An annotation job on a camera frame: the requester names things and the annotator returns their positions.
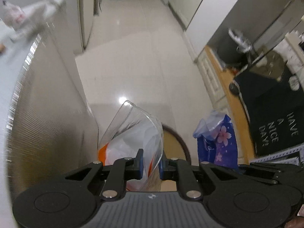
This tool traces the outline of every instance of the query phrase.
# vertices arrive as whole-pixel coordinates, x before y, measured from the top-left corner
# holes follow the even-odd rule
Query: blue floral bag
[[[193,137],[197,139],[199,162],[237,168],[238,147],[229,116],[212,111],[207,120],[199,122]]]

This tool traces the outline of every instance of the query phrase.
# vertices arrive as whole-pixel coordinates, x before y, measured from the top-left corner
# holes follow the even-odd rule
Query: metal screw head
[[[191,199],[196,199],[196,198],[201,197],[202,193],[197,190],[190,190],[186,193],[186,195]]]
[[[102,195],[106,198],[114,198],[117,196],[117,192],[115,190],[106,190],[102,192]]]
[[[151,199],[151,200],[155,199],[156,197],[157,196],[155,194],[153,194],[153,193],[151,193],[150,195],[148,195],[148,198]]]

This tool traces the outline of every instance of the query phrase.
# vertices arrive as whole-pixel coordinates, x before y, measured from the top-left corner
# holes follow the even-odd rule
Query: white tile floor
[[[192,137],[212,105],[182,29],[161,0],[103,0],[79,75],[103,135],[125,97],[174,128],[198,163]]]

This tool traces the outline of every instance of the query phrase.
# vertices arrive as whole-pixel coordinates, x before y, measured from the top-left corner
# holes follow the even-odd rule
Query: pink flower print
[[[222,155],[221,155],[221,153],[218,153],[216,156],[215,156],[215,161],[216,162],[221,162],[222,161]]]
[[[227,132],[227,129],[225,126],[221,127],[221,131],[218,134],[217,142],[218,143],[224,143],[225,146],[228,146],[228,139],[231,138],[231,134]]]

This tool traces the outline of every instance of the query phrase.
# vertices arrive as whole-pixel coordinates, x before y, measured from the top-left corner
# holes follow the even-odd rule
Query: hallway
[[[127,99],[175,129],[197,164],[192,133],[212,105],[179,23],[161,0],[103,0],[101,9],[76,57],[99,135]]]

